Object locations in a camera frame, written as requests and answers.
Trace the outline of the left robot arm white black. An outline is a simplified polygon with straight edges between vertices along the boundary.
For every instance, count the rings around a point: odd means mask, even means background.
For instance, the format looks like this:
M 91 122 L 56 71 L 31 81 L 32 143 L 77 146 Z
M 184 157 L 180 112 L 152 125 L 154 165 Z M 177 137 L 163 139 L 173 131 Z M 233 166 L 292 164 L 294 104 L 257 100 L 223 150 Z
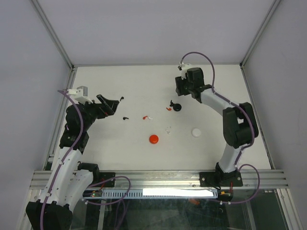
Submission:
M 96 120 L 114 115 L 119 101 L 100 94 L 97 99 L 98 103 L 82 98 L 66 109 L 55 167 L 37 201 L 26 206 L 27 217 L 35 230 L 70 229 L 73 211 L 83 192 L 89 185 L 100 182 L 98 165 L 79 161 L 89 140 L 88 129 Z

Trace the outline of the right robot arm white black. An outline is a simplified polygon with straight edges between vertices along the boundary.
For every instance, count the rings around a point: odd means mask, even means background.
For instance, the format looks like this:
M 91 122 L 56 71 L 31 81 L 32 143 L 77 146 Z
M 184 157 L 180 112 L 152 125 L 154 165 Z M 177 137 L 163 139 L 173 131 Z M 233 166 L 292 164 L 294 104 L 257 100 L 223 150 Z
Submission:
M 236 104 L 219 94 L 212 85 L 205 84 L 204 74 L 199 67 L 180 67 L 181 76 L 175 78 L 176 93 L 191 95 L 223 119 L 223 137 L 226 146 L 214 172 L 200 173 L 201 185 L 219 189 L 222 186 L 243 185 L 237 168 L 243 151 L 250 147 L 259 135 L 252 105 L 248 102 Z

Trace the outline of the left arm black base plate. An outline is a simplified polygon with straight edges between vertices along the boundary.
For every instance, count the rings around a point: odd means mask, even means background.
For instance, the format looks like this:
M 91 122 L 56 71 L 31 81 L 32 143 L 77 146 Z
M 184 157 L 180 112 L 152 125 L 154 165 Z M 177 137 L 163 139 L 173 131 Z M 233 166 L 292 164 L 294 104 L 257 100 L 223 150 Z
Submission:
M 98 188 L 113 188 L 115 187 L 115 172 L 100 172 L 98 179 L 93 181 L 90 186 Z

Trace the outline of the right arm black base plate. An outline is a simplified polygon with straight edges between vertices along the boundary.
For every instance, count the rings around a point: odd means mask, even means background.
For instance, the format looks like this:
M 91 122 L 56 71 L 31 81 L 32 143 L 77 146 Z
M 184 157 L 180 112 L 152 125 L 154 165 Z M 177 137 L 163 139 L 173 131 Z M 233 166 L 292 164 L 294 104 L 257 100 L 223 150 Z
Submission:
M 242 187 L 241 173 L 237 170 L 229 173 L 223 172 L 200 172 L 201 187 Z

